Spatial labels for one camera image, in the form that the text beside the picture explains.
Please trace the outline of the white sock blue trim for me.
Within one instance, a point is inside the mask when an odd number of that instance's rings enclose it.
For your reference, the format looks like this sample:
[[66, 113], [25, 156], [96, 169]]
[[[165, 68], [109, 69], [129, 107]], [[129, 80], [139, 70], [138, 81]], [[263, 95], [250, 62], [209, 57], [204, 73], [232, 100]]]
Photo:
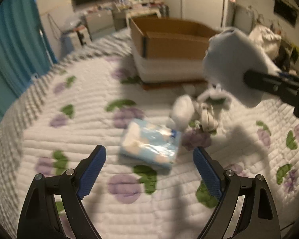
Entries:
[[264, 93], [249, 88], [244, 82], [244, 73], [255, 70], [260, 73], [278, 75], [281, 71], [239, 29], [228, 27], [209, 39], [209, 47], [203, 59], [204, 77], [214, 85], [220, 85], [246, 107], [256, 107]]

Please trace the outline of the white plush toy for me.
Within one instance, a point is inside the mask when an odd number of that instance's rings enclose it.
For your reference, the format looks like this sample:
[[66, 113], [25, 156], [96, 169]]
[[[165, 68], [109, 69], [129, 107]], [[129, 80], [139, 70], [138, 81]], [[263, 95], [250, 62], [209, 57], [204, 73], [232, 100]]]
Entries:
[[183, 132], [187, 129], [194, 113], [191, 97], [189, 95], [179, 96], [173, 104], [166, 126], [169, 129]]

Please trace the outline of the blue tissue pack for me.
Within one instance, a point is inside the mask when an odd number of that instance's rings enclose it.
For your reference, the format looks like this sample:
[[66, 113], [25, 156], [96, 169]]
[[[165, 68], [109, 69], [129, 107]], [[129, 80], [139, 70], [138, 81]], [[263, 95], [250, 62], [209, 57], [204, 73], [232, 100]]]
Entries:
[[133, 119], [124, 131], [120, 154], [171, 169], [177, 159], [182, 133], [145, 120]]

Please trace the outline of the white fuzzy flower toy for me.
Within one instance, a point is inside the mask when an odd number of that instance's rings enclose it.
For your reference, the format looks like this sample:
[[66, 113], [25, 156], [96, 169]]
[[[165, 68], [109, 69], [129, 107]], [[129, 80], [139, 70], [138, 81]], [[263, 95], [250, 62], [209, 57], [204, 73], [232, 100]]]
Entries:
[[220, 84], [213, 85], [209, 83], [207, 89], [197, 97], [197, 102], [230, 107], [232, 98]]

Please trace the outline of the white laundry bag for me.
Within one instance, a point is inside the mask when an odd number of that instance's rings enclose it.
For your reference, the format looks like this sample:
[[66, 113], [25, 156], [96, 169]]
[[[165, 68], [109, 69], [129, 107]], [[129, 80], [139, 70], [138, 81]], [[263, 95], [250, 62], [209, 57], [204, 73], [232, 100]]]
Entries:
[[271, 60], [279, 55], [281, 36], [275, 34], [271, 29], [261, 24], [256, 25], [248, 37], [259, 47], [261, 47]]

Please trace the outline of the black range hood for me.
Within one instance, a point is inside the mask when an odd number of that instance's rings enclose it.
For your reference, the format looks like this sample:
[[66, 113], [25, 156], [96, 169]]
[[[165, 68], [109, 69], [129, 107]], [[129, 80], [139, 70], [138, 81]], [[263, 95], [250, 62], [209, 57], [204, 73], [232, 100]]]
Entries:
[[298, 18], [298, 10], [286, 0], [274, 0], [274, 13], [295, 27]]

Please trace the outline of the grey checked bedsheet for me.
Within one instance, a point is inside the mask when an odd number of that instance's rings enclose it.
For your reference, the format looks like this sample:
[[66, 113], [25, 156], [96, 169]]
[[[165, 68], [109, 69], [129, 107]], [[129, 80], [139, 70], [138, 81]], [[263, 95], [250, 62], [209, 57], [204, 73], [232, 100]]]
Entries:
[[0, 211], [18, 204], [14, 189], [15, 173], [21, 158], [21, 137], [42, 112], [47, 92], [57, 75], [71, 66], [95, 57], [123, 56], [131, 52], [130, 29], [123, 29], [71, 52], [47, 74], [31, 81], [29, 88], [9, 107], [0, 122]]

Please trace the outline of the floral quilted blanket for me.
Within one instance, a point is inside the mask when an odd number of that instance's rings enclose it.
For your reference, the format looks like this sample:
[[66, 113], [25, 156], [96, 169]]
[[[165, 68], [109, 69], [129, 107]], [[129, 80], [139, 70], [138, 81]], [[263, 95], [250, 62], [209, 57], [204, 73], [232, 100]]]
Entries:
[[192, 158], [203, 147], [237, 175], [262, 174], [280, 226], [299, 217], [299, 119], [277, 99], [249, 109], [212, 101], [218, 128], [166, 127], [178, 90], [145, 91], [132, 58], [94, 58], [55, 74], [39, 117], [21, 137], [18, 208], [37, 173], [75, 167], [97, 145], [106, 162], [83, 200], [103, 238], [196, 238], [216, 207]]

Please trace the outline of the brown cardboard box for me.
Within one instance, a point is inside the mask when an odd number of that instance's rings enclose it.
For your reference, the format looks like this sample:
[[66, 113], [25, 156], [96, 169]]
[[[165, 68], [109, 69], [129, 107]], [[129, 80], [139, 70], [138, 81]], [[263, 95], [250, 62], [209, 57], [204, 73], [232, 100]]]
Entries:
[[204, 79], [203, 58], [218, 31], [194, 21], [156, 17], [134, 18], [130, 30], [133, 59], [144, 83]]

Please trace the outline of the dark suitcase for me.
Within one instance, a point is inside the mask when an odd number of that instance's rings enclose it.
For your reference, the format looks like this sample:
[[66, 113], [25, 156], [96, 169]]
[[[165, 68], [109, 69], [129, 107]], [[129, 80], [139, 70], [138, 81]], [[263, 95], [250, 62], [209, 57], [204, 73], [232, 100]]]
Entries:
[[161, 14], [161, 17], [169, 17], [169, 7], [165, 4], [160, 4], [159, 5], [159, 11], [160, 11], [160, 14]]

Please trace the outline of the white dressing table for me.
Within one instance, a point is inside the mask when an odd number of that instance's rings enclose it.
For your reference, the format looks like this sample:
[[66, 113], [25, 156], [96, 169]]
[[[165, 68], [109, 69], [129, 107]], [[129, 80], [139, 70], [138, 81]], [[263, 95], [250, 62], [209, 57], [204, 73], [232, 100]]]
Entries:
[[112, 6], [112, 17], [116, 31], [130, 27], [130, 21], [133, 18], [139, 17], [157, 17], [161, 18], [160, 9], [157, 6], [152, 6], [150, 3], [134, 3], [124, 5], [114, 3]]

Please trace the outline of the blue window curtain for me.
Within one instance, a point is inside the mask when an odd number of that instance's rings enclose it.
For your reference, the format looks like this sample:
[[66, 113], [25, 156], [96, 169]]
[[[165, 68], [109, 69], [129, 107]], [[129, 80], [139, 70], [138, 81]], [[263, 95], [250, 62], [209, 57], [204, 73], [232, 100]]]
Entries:
[[0, 122], [10, 105], [57, 59], [44, 32], [36, 0], [0, 4]]

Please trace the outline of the white suitcase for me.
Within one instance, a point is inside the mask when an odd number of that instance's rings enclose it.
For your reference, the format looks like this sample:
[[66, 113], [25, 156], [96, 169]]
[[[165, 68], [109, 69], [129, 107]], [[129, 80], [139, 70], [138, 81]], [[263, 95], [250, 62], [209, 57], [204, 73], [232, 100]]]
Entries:
[[92, 43], [90, 33], [84, 25], [79, 25], [67, 33], [64, 33], [61, 40], [67, 53], [71, 53]]

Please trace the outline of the silver mini fridge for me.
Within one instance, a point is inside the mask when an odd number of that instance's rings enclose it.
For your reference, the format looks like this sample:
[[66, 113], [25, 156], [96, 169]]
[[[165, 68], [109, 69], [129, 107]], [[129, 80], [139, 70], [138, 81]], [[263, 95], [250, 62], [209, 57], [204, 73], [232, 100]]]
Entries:
[[100, 10], [85, 15], [85, 22], [90, 35], [104, 36], [115, 31], [111, 10]]

